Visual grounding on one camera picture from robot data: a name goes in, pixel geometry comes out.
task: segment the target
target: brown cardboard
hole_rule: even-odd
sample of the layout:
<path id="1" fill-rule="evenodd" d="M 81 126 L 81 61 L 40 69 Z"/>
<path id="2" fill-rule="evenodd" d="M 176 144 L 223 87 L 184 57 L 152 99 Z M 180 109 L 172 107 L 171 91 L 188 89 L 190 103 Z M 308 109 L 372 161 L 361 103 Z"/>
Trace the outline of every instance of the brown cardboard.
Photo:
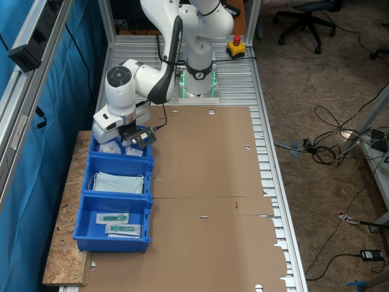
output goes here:
<path id="1" fill-rule="evenodd" d="M 167 125 L 156 131 L 153 144 L 155 198 L 263 198 L 248 107 L 166 106 L 166 112 Z M 152 106 L 147 125 L 163 124 L 161 117 L 163 108 Z"/>
<path id="2" fill-rule="evenodd" d="M 147 252 L 93 253 L 96 267 L 79 291 L 286 291 L 273 222 L 247 199 L 155 199 Z"/>

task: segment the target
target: blue bin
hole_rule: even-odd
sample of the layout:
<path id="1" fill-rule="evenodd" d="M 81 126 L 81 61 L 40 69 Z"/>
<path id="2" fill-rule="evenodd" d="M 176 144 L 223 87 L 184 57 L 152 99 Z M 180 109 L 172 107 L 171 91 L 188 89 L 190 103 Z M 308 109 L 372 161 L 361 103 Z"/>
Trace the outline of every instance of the blue bin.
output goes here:
<path id="1" fill-rule="evenodd" d="M 143 151 L 143 155 L 142 156 L 131 156 L 131 155 L 126 155 L 126 150 L 125 148 L 122 146 L 122 143 L 120 141 L 119 138 L 115 138 L 113 139 L 114 141 L 116 141 L 117 145 L 119 145 L 120 147 L 120 151 L 122 152 L 122 154 L 113 154 L 113 153 L 104 153 L 104 154 L 107 154 L 107 155 L 115 155 L 115 156 L 121 156 L 121 157 L 132 157 L 132 158 L 143 158 L 143 159 L 150 159 L 150 160 L 154 160 L 154 158 L 152 157 L 152 149 L 153 149 L 153 144 L 150 144 L 149 146 L 146 146 L 145 148 L 141 149 L 137 144 L 133 144 L 131 146 L 131 148 L 135 148 L 137 150 L 142 150 Z M 92 140 L 91 140 L 91 145 L 89 146 L 89 152 L 90 153 L 102 153 L 102 152 L 98 152 L 96 150 L 97 146 L 99 146 L 99 143 L 96 141 L 93 133 L 92 133 Z"/>
<path id="2" fill-rule="evenodd" d="M 78 207 L 73 239 L 81 251 L 145 252 L 149 235 L 151 198 L 118 196 L 105 192 L 83 192 Z M 129 212 L 129 224 L 141 224 L 140 238 L 108 237 L 105 224 L 96 224 L 98 213 Z"/>
<path id="3" fill-rule="evenodd" d="M 142 195 L 132 193 L 134 190 L 128 190 L 128 193 L 115 193 L 116 195 L 137 195 L 152 197 L 151 194 L 151 171 L 154 162 L 148 159 L 136 159 L 133 157 L 123 157 L 109 155 L 106 153 L 90 153 L 85 167 L 84 181 L 82 191 L 92 191 L 93 177 L 98 172 L 108 173 L 119 176 L 138 176 L 143 175 L 145 182 L 143 184 Z"/>

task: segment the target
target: office chair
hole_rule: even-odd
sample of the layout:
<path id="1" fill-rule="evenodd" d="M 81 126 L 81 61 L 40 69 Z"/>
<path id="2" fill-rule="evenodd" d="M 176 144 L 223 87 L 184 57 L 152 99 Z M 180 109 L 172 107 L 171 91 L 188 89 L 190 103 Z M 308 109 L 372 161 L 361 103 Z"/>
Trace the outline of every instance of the office chair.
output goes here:
<path id="1" fill-rule="evenodd" d="M 315 54 L 320 54 L 322 52 L 322 41 L 320 39 L 320 36 L 318 35 L 317 29 L 315 24 L 321 24 L 323 26 L 328 26 L 332 28 L 332 30 L 329 32 L 329 36 L 333 37 L 335 35 L 335 29 L 336 25 L 321 19 L 316 16 L 312 16 L 312 12 L 314 11 L 320 11 L 320 10 L 328 10 L 330 12 L 338 12 L 342 6 L 343 0 L 328 0 L 325 2 L 310 2 L 307 4 L 302 4 L 299 6 L 293 7 L 294 9 L 297 9 L 304 13 L 297 13 L 297 12 L 284 12 L 279 11 L 275 15 L 273 19 L 273 23 L 278 23 L 278 17 L 279 16 L 286 16 L 290 18 L 298 19 L 298 21 L 290 26 L 287 30 L 285 30 L 278 39 L 278 44 L 283 45 L 285 43 L 285 37 L 286 35 L 290 34 L 292 31 L 297 29 L 301 26 L 301 30 L 304 31 L 305 28 L 308 26 L 311 30 L 312 34 L 315 37 L 315 40 L 317 42 L 317 47 L 315 48 Z"/>

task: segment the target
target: brown carpet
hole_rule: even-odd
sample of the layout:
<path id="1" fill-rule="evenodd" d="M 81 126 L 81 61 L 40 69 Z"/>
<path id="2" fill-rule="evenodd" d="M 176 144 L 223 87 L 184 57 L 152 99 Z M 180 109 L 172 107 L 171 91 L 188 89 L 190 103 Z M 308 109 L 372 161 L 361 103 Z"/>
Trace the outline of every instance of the brown carpet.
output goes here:
<path id="1" fill-rule="evenodd" d="M 325 17 L 320 12 L 314 15 Z M 367 48 L 389 48 L 389 28 L 382 25 L 383 21 L 389 20 L 389 1 L 350 0 L 340 12 L 329 15 L 340 27 L 361 32 L 361 41 Z M 295 20 L 280 17 L 279 23 L 273 24 L 273 16 L 274 12 L 267 12 L 261 17 L 264 39 L 255 41 L 262 87 L 275 97 L 287 116 L 301 125 L 332 130 L 333 127 L 321 122 L 314 114 L 317 105 L 329 109 L 340 122 L 344 122 L 389 80 L 389 67 L 381 60 L 371 61 L 369 53 L 358 44 L 355 33 L 337 29 L 335 37 L 331 38 L 329 28 L 317 26 L 323 52 L 315 55 L 316 43 L 308 28 L 304 32 L 296 30 L 286 37 L 284 46 L 279 46 L 278 36 Z M 304 138 L 313 141 L 323 133 L 293 124 L 280 113 L 265 91 L 264 96 L 275 142 L 291 145 L 298 141 L 302 146 Z M 347 126 L 356 125 L 366 113 L 359 114 Z M 323 111 L 321 116 L 333 122 Z M 389 125 L 388 109 L 381 112 L 374 125 Z M 334 134 L 323 145 L 342 145 L 344 141 Z M 374 221 L 387 211 L 376 183 L 370 180 L 371 170 L 365 160 L 350 178 L 336 180 L 334 177 L 347 177 L 359 160 L 347 159 L 340 167 L 330 167 L 316 164 L 310 154 L 299 153 L 296 158 L 289 150 L 278 148 L 277 156 L 305 271 L 334 232 L 339 222 L 338 211 L 346 210 L 366 183 L 367 187 L 354 200 L 348 214 L 356 219 Z M 363 157 L 359 146 L 349 157 Z M 379 234 L 371 234 L 366 226 L 342 223 L 307 278 L 321 275 L 334 255 L 358 254 L 360 249 L 383 250 Z M 321 280 L 308 282 L 308 290 L 355 291 L 345 284 L 377 276 L 370 270 L 381 264 L 352 257 L 337 258 Z M 389 265 L 384 272 L 389 273 Z M 389 291 L 389 282 L 368 291 Z"/>

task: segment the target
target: surgical mask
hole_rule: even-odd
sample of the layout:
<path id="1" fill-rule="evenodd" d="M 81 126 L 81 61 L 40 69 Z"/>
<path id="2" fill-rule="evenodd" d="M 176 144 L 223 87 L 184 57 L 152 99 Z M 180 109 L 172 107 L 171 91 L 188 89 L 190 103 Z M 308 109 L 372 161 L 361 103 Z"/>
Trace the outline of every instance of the surgical mask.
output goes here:
<path id="1" fill-rule="evenodd" d="M 143 175 L 117 176 L 107 173 L 96 173 L 92 178 L 94 180 L 93 190 L 99 192 L 117 192 L 117 193 L 143 193 L 143 184 L 145 177 Z"/>

